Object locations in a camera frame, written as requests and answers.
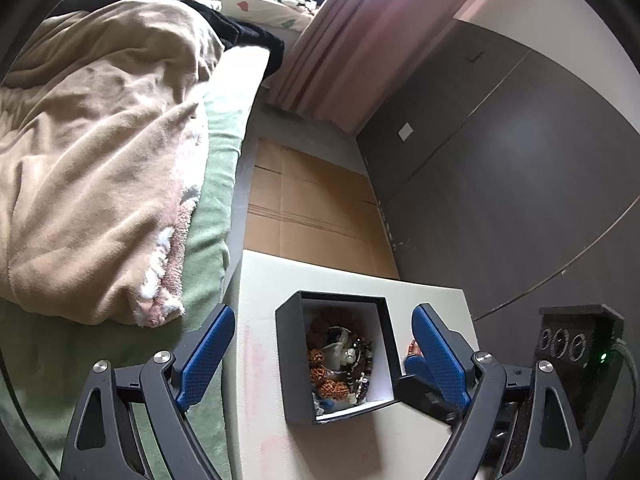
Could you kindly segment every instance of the beige blanket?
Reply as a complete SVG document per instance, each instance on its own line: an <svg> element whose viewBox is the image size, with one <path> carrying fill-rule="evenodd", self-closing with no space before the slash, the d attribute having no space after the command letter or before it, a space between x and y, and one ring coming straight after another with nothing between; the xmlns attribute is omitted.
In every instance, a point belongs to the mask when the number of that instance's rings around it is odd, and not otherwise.
<svg viewBox="0 0 640 480"><path fill-rule="evenodd" d="M173 0L40 25L0 88L0 296L86 324L183 313L222 49Z"/></svg>

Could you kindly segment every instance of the power socket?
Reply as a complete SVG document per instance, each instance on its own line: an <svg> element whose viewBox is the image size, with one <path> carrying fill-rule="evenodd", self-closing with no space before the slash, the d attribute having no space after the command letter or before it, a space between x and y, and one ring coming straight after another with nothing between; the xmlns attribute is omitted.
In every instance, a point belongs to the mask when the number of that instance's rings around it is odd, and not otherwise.
<svg viewBox="0 0 640 480"><path fill-rule="evenodd" d="M540 314L535 360L554 366L586 451L618 381L622 359L611 346L624 318L604 304L543 307Z"/></svg>

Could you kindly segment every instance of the floor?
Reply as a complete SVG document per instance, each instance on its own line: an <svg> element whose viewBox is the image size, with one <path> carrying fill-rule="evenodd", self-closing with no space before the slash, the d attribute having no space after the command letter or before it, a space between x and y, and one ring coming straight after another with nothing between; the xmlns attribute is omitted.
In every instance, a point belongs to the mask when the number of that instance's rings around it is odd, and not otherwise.
<svg viewBox="0 0 640 480"><path fill-rule="evenodd" d="M260 138L322 158L347 170L367 174L354 137L331 123L300 118L274 108L266 103L266 93L267 90L261 87L254 101L236 169L236 185L231 204L231 232L227 238L229 266L223 290L226 290L236 270L244 247L244 227Z"/></svg>

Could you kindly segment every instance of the pink curtain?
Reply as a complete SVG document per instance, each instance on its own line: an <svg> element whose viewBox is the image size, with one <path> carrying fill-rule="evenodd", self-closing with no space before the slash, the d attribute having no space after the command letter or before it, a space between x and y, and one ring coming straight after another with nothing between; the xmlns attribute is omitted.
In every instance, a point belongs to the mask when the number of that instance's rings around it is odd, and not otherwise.
<svg viewBox="0 0 640 480"><path fill-rule="evenodd" d="M325 1L275 75L268 101L356 135L465 1Z"/></svg>

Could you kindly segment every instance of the cardboard box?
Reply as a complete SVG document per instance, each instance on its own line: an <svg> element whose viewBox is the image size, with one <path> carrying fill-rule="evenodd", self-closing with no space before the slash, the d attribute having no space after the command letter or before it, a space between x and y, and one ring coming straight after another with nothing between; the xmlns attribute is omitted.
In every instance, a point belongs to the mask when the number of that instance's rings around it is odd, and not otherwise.
<svg viewBox="0 0 640 480"><path fill-rule="evenodd" d="M362 322L362 335L372 341L373 368L366 402L316 416L306 334L318 311L325 307L350 309ZM282 402L287 422L325 424L397 402L394 385L402 371L385 298L299 291L276 310L276 333Z"/></svg>
<svg viewBox="0 0 640 480"><path fill-rule="evenodd" d="M261 139L244 248L398 278L367 177Z"/></svg>

